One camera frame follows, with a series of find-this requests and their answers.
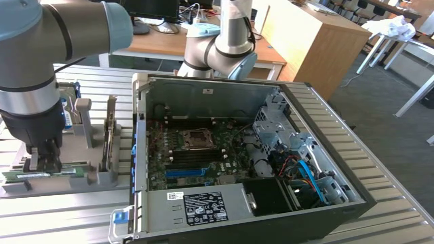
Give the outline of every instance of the slotted metal table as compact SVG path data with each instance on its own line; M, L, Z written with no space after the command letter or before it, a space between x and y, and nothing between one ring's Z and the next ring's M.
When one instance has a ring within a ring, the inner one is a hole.
M93 124L102 123L108 95L117 95L116 119L122 126L118 185L96 192L65 191L57 195L28 193L25 196L1 199L0 243L108 243L109 214L116 208L128 205L130 79L136 72L138 71L72 66L57 74L58 82L80 82L81 96L92 99ZM377 201L359 219L339 226L321 240L309 243L434 243L431 216L327 103L303 83L288 83L288 87ZM300 121L295 117L293 120L303 130ZM0 125L0 172L8 170L20 145L21 142Z

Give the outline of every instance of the blue cable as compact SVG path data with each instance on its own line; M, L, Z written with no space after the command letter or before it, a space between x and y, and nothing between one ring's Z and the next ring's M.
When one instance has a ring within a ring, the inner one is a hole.
M325 201L324 201L324 198L323 198L323 195L320 194L319 187L317 187L316 182L315 182L315 178L313 178L313 176L312 176L311 170L309 170L309 168L308 168L305 162L304 162L301 159L300 159L297 162L299 162L299 164L303 166L303 169L304 169L304 171L305 171L305 173L307 173L307 175L308 175L308 177L309 177L309 179L311 179L311 183L312 183L313 188L315 188L315 191L316 191L316 193L317 193L319 200L320 200L321 202L325 202Z

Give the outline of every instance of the warning label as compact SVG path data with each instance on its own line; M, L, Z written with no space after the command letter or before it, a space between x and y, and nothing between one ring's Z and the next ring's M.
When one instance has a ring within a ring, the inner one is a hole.
M184 195L184 206L189 226L229 220L221 192Z

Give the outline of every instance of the blue release tab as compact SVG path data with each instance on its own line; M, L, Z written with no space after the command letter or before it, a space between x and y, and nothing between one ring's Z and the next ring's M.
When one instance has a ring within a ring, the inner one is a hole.
M125 224L128 223L128 212L117 212L114 213L114 224Z
M130 155L136 155L136 145L133 145L133 147L130 149Z

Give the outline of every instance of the wooden cabinet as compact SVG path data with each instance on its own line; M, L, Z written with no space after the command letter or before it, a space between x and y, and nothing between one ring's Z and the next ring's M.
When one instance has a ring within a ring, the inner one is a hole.
M371 33L339 15L272 0L261 35L287 61L277 79L309 83L328 100Z

